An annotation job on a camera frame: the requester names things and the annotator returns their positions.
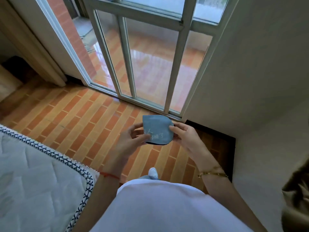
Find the olive fabric bag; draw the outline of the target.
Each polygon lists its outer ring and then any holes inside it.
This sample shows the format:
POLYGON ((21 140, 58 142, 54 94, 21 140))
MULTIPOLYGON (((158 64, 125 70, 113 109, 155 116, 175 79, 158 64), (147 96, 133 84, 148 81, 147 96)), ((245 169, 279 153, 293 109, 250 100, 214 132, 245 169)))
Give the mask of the olive fabric bag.
POLYGON ((282 188, 285 207, 281 214, 284 232, 309 232, 309 157, 292 173, 282 188))

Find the grey framed sliding glass door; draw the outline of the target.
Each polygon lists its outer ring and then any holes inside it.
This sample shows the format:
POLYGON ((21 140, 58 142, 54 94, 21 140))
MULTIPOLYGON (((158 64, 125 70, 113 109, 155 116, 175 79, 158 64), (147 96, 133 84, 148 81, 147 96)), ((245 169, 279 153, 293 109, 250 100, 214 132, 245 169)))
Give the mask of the grey framed sliding glass door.
POLYGON ((35 0, 84 85, 184 121, 184 113, 239 0, 83 0, 79 35, 63 0, 35 0))

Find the white quilted mattress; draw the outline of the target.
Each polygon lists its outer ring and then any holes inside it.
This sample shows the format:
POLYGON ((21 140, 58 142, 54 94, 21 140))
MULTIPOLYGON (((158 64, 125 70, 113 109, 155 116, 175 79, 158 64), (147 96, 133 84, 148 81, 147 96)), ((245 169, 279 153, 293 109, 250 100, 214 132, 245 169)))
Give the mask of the white quilted mattress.
POLYGON ((0 232, 71 232, 98 176, 0 124, 0 232))

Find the wooden door frame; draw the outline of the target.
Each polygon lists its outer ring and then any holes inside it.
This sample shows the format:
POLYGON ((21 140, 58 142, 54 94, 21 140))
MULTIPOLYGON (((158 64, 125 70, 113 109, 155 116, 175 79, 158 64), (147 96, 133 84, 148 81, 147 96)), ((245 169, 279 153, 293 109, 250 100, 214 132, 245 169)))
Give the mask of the wooden door frame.
POLYGON ((60 67, 8 0, 0 0, 0 32, 42 79, 59 87, 66 85, 67 79, 60 67))

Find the person's right forearm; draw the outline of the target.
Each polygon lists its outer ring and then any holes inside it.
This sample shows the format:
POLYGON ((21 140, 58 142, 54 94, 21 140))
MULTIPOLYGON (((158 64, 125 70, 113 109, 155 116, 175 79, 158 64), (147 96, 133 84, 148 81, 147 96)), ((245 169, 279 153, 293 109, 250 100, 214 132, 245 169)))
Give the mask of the person's right forearm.
POLYGON ((208 194, 217 202, 254 232, 267 232, 220 166, 210 172, 199 171, 199 176, 202 178, 208 194))

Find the blue cloth piece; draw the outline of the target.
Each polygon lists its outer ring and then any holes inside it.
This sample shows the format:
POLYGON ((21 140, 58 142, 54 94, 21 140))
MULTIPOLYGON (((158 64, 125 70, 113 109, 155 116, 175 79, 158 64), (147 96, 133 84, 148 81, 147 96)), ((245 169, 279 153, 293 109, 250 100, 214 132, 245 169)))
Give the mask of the blue cloth piece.
POLYGON ((170 126, 173 122, 163 115, 143 115, 142 117, 144 134, 151 137, 145 143, 152 145, 167 145, 173 140, 174 132, 170 126))

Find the person's left forearm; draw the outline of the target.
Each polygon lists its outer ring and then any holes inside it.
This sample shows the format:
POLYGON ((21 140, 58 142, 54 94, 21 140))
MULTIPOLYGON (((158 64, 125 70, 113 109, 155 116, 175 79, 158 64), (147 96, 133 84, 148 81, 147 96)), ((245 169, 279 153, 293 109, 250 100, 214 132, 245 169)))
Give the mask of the person's left forearm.
POLYGON ((72 232, 90 232, 116 197, 120 180, 99 175, 72 232))

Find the person's left hand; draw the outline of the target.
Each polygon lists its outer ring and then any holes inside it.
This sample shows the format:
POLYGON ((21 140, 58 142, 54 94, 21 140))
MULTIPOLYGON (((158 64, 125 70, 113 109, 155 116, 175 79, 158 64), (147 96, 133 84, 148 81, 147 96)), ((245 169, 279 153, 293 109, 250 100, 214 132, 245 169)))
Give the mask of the person's left hand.
POLYGON ((121 132, 118 141, 108 154, 107 162, 104 164, 100 175, 120 180, 124 167, 130 156, 139 148, 134 146, 133 139, 144 134, 143 123, 131 125, 121 132))

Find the person's right hand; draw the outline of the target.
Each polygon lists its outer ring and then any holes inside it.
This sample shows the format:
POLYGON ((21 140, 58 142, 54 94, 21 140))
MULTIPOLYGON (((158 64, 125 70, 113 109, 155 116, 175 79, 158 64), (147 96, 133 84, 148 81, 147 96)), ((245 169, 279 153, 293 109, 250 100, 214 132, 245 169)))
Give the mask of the person's right hand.
POLYGON ((179 122, 175 122, 174 126, 184 130, 182 139, 176 142, 187 151, 200 172, 210 172, 219 166, 193 127, 179 122))

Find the white shirt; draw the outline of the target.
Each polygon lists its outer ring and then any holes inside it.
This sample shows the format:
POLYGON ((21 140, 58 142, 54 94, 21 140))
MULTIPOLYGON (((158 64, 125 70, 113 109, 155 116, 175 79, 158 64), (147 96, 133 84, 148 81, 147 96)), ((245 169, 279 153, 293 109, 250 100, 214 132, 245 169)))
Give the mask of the white shirt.
POLYGON ((253 232, 211 196, 195 187, 134 179, 90 232, 253 232))

